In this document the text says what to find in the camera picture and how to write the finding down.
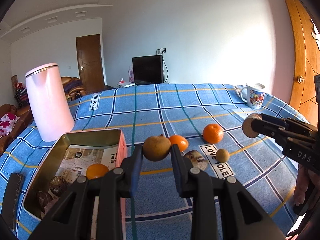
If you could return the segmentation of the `right hand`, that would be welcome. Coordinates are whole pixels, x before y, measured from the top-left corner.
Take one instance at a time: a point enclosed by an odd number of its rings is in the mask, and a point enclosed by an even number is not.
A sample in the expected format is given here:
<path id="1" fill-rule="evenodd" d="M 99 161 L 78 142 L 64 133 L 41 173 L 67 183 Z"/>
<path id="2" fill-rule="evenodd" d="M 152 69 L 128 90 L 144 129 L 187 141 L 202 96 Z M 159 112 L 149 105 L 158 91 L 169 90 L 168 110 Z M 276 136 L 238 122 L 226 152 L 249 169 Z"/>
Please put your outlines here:
<path id="1" fill-rule="evenodd" d="M 301 164 L 298 165 L 298 174 L 293 200 L 296 206 L 303 204 L 305 201 L 306 191 L 309 187 L 310 177 L 308 170 Z"/>

